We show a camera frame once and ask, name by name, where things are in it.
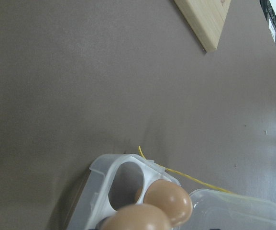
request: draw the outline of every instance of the plastic container lid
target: plastic container lid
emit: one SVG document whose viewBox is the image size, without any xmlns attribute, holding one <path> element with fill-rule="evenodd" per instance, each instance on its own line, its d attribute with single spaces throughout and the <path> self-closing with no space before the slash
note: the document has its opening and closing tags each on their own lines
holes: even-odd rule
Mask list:
<svg viewBox="0 0 276 230">
<path fill-rule="evenodd" d="M 181 230 L 276 230 L 276 204 L 209 189 L 190 194 L 193 212 Z"/>
</svg>

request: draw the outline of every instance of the brown table surface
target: brown table surface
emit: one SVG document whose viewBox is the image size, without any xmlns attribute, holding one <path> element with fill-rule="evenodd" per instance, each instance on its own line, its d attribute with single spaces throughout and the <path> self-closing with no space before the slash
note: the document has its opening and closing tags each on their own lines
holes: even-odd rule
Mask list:
<svg viewBox="0 0 276 230">
<path fill-rule="evenodd" d="M 276 203 L 276 47 L 259 1 L 233 0 L 204 53 L 172 0 L 1 0 L 0 230 L 62 229 L 92 161 L 138 145 Z"/>
</svg>

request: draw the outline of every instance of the clear plastic container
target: clear plastic container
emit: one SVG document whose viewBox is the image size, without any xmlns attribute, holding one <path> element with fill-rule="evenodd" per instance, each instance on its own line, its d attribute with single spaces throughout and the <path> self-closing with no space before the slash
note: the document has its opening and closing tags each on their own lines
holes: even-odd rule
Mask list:
<svg viewBox="0 0 276 230">
<path fill-rule="evenodd" d="M 151 160 L 136 154 L 105 154 L 90 166 L 91 173 L 77 202 L 67 230 L 94 230 L 117 209 L 143 202 L 150 184 L 164 179 L 179 181 Z M 172 230 L 276 230 L 276 204 L 267 200 L 198 189 L 190 194 L 192 216 Z"/>
<path fill-rule="evenodd" d="M 190 194 L 193 212 L 184 230 L 276 230 L 273 202 L 198 189 Z"/>
</svg>

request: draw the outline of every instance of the wooden plank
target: wooden plank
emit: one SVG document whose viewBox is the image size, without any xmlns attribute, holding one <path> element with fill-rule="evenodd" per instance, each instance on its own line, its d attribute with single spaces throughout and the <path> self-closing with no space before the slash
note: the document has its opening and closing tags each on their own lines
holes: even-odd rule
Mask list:
<svg viewBox="0 0 276 230">
<path fill-rule="evenodd" d="M 205 50 L 216 50 L 231 0 L 174 1 Z"/>
</svg>

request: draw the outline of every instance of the egg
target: egg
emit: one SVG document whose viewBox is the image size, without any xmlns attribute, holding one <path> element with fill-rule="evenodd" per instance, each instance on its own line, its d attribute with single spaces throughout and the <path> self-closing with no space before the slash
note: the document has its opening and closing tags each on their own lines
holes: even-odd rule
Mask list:
<svg viewBox="0 0 276 230">
<path fill-rule="evenodd" d="M 172 227 L 187 222 L 193 209 L 190 196 L 182 187 L 162 179 L 156 180 L 148 187 L 143 203 L 163 210 Z"/>
<path fill-rule="evenodd" d="M 159 208 L 148 205 L 128 205 L 109 217 L 100 230 L 170 230 L 166 214 Z"/>
</svg>

